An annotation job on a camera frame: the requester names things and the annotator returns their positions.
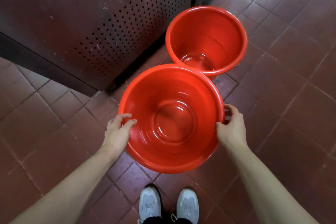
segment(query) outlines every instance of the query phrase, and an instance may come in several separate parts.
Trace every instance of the pant leg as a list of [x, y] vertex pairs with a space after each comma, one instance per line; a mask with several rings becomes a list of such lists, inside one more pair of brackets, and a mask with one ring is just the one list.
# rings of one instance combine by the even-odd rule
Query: pant leg
[[179, 218], [175, 221], [175, 224], [192, 224], [190, 220]]
[[161, 217], [150, 217], [145, 219], [143, 224], [162, 224], [163, 220]]

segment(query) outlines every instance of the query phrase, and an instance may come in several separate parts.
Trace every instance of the person's right arm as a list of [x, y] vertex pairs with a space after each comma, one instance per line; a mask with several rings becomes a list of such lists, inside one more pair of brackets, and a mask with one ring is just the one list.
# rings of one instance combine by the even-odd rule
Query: person's right arm
[[216, 123], [217, 137], [235, 162], [260, 223], [318, 224], [247, 146], [243, 115], [225, 107], [232, 119], [227, 125]]

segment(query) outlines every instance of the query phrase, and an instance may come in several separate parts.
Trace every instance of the sneaker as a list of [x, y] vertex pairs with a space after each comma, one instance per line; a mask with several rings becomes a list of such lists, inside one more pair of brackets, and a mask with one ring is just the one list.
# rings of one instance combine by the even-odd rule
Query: sneaker
[[139, 215], [142, 223], [149, 217], [161, 217], [161, 200], [156, 188], [144, 188], [140, 194], [139, 200]]
[[176, 206], [176, 217], [189, 220], [197, 224], [200, 215], [196, 193], [191, 189], [181, 191]]

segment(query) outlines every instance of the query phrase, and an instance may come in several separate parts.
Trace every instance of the plastic tub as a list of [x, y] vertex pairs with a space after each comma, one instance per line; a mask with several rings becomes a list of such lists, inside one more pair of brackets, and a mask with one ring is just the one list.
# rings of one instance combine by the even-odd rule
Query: plastic tub
[[239, 20], [221, 8], [189, 8], [170, 23], [166, 46], [173, 62], [190, 66], [211, 80], [243, 58], [247, 36]]
[[126, 150], [143, 166], [161, 173], [198, 167], [216, 149], [216, 121], [223, 100], [203, 74], [174, 64], [153, 67], [125, 90], [119, 113], [138, 120]]

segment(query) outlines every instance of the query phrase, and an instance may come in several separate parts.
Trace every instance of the white shoe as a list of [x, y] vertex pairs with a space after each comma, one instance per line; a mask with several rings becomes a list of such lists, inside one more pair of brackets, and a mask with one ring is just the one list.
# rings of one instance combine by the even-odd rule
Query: white shoe
[[176, 217], [184, 218], [197, 224], [200, 215], [196, 193], [191, 189], [181, 191], [176, 206]]
[[139, 215], [142, 223], [149, 217], [161, 217], [161, 200], [156, 188], [144, 188], [140, 194], [139, 200]]

